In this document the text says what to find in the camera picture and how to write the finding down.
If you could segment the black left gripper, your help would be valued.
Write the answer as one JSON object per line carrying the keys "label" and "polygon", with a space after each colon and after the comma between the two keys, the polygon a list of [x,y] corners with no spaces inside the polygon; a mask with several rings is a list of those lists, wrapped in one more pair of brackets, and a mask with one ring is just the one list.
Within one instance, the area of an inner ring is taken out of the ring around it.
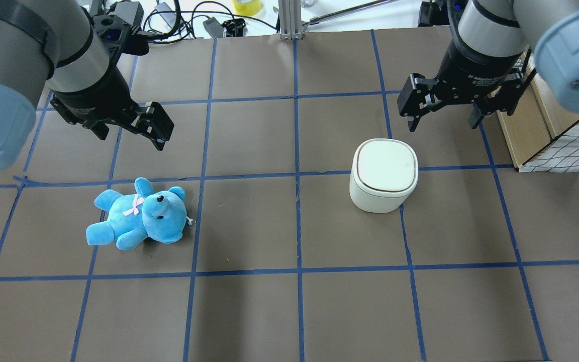
{"label": "black left gripper", "polygon": [[81,124],[99,140],[106,140],[117,125],[147,138],[157,151],[163,151],[174,131],[174,122],[157,102],[138,105],[131,98],[127,82],[115,65],[90,87],[71,93],[53,92],[50,105],[69,124]]}

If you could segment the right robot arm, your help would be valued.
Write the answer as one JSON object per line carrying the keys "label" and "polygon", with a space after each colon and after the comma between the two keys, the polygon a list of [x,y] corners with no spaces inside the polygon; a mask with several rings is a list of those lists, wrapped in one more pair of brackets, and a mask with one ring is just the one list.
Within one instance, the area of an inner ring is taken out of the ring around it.
{"label": "right robot arm", "polygon": [[512,115],[535,76],[564,109],[579,113],[579,1],[432,1],[452,35],[437,75],[412,73],[398,111],[417,129],[441,108],[473,105],[475,129],[494,112]]}

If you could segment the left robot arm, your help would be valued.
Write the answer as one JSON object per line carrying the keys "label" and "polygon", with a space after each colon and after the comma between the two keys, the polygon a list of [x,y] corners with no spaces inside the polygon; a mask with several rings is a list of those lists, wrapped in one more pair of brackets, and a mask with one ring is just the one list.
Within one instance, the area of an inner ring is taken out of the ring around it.
{"label": "left robot arm", "polygon": [[115,125],[163,150],[174,122],[162,105],[138,105],[117,68],[122,54],[145,55],[157,34],[142,30],[140,3],[0,1],[0,171],[19,157],[35,126],[44,87],[67,124],[105,140]]}

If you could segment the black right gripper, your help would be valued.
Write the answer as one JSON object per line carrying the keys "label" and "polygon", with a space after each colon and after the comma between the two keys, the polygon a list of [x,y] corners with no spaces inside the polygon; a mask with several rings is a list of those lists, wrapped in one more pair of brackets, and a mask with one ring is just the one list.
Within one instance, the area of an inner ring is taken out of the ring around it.
{"label": "black right gripper", "polygon": [[435,78],[412,73],[400,91],[398,111],[408,119],[408,130],[416,131],[423,116],[448,105],[473,103],[468,118],[473,130],[494,112],[513,115],[530,85],[530,76],[513,71],[519,57],[483,55],[452,41]]}

